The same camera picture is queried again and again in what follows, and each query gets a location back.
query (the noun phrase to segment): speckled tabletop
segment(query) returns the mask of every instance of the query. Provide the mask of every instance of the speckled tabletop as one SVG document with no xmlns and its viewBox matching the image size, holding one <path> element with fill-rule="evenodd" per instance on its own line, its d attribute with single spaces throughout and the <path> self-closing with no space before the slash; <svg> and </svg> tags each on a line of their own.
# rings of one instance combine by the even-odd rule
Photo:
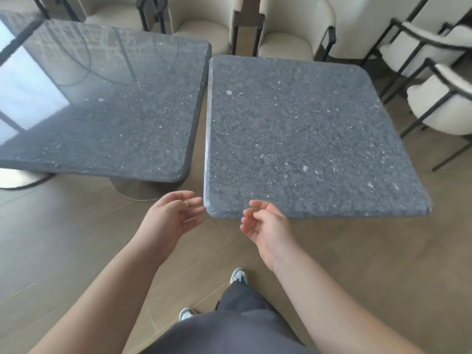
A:
<svg viewBox="0 0 472 354">
<path fill-rule="evenodd" d="M 0 167 L 183 179 L 210 54 L 204 41 L 46 21 L 0 67 Z"/>
<path fill-rule="evenodd" d="M 424 189 L 369 76 L 354 65 L 210 60 L 204 203 L 290 217 L 420 216 Z"/>
</svg>

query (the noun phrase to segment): wooden floor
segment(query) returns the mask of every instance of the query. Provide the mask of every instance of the wooden floor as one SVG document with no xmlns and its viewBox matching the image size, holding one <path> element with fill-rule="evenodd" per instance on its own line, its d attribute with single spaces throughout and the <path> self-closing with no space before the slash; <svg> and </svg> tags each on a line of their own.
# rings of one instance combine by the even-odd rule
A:
<svg viewBox="0 0 472 354">
<path fill-rule="evenodd" d="M 253 29 L 242 28 L 239 54 Z M 414 118 L 404 99 L 387 107 L 398 130 Z M 203 193 L 205 114 L 182 189 Z M 404 140 L 429 191 L 429 217 L 293 222 L 303 247 L 352 296 L 428 353 L 468 353 L 472 333 L 472 151 L 431 168 L 464 140 L 433 130 Z M 106 178 L 72 175 L 27 190 L 0 191 L 0 352 L 26 353 L 129 241 L 150 207 L 120 196 Z M 186 306 L 210 311 L 236 267 L 313 345 L 238 220 L 207 216 L 159 269 L 124 353 L 137 353 Z"/>
</svg>

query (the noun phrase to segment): forearm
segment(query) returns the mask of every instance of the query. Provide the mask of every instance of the forearm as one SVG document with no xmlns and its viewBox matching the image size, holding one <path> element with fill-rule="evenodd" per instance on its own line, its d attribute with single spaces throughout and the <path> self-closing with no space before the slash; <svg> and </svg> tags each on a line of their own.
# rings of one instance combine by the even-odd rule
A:
<svg viewBox="0 0 472 354">
<path fill-rule="evenodd" d="M 300 247 L 287 250 L 274 272 L 323 353 L 421 353 L 360 306 Z"/>
<path fill-rule="evenodd" d="M 121 353 L 160 264 L 132 240 L 30 353 Z"/>
</svg>

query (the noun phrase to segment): sneaker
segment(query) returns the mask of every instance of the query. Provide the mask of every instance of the sneaker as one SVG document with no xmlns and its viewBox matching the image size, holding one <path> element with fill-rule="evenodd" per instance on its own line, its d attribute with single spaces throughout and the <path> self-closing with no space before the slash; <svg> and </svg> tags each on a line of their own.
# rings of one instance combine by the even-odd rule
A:
<svg viewBox="0 0 472 354">
<path fill-rule="evenodd" d="M 233 283 L 234 281 L 243 282 L 245 285 L 249 285 L 249 282 L 247 281 L 247 273 L 244 272 L 242 268 L 236 268 L 234 270 L 229 280 L 229 284 Z"/>
<path fill-rule="evenodd" d="M 192 318 L 194 315 L 197 315 L 197 311 L 194 309 L 190 308 L 184 308 L 180 311 L 180 314 L 178 315 L 178 321 L 184 321 L 186 319 Z"/>
</svg>

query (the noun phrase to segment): table base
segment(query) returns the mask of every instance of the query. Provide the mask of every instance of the table base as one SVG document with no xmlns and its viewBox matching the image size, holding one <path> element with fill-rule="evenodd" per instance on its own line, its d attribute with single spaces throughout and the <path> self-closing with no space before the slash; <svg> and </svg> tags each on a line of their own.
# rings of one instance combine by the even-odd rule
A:
<svg viewBox="0 0 472 354">
<path fill-rule="evenodd" d="M 122 196 L 135 201 L 152 201 L 175 191 L 185 179 L 176 183 L 157 183 L 154 181 L 126 180 L 110 177 L 111 185 Z"/>
<path fill-rule="evenodd" d="M 36 186 L 46 180 L 49 180 L 54 175 L 56 174 L 0 168 L 0 189 L 25 189 L 27 187 Z"/>
</svg>

